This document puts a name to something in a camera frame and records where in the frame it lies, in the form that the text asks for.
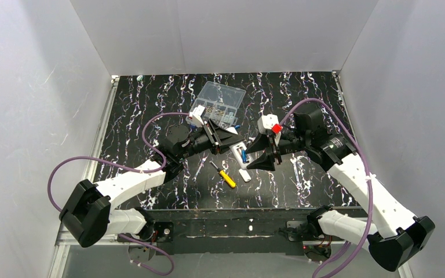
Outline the white remote control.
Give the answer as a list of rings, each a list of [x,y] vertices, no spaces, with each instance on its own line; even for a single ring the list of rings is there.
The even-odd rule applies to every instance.
[[[241,157],[242,149],[244,149],[246,151],[246,145],[243,141],[230,146],[230,150],[231,150],[234,158],[236,159],[238,165],[240,166],[240,168],[247,170],[247,166],[253,161],[253,158],[252,158],[251,154],[246,153],[247,163],[243,163],[242,157]]]

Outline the white remote battery cover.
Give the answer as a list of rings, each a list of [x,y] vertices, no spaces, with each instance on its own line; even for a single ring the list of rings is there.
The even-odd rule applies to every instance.
[[[240,169],[239,170],[239,174],[241,176],[241,178],[243,179],[244,182],[250,182],[251,181],[251,176],[250,174],[244,170],[244,169]]]

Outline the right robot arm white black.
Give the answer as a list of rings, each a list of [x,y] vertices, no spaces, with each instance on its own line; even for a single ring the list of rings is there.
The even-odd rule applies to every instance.
[[[309,105],[293,117],[291,129],[286,129],[276,115],[259,118],[259,134],[247,151],[259,151],[261,155],[247,169],[273,171],[283,155],[304,151],[354,197],[368,216],[361,221],[323,206],[307,216],[311,233],[336,236],[365,248],[379,266],[390,272],[423,250],[435,223],[398,202],[366,169],[352,141],[328,131],[321,109]]]

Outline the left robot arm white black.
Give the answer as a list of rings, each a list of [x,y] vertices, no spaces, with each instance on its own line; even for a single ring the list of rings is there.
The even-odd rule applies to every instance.
[[[182,172],[185,159],[204,151],[219,155],[242,141],[235,129],[224,129],[213,120],[194,132],[188,126],[172,126],[159,141],[158,153],[141,166],[96,183],[80,181],[61,209],[59,220],[81,247],[90,247],[105,235],[145,236],[155,220],[143,208],[120,210],[118,206],[173,180]]]

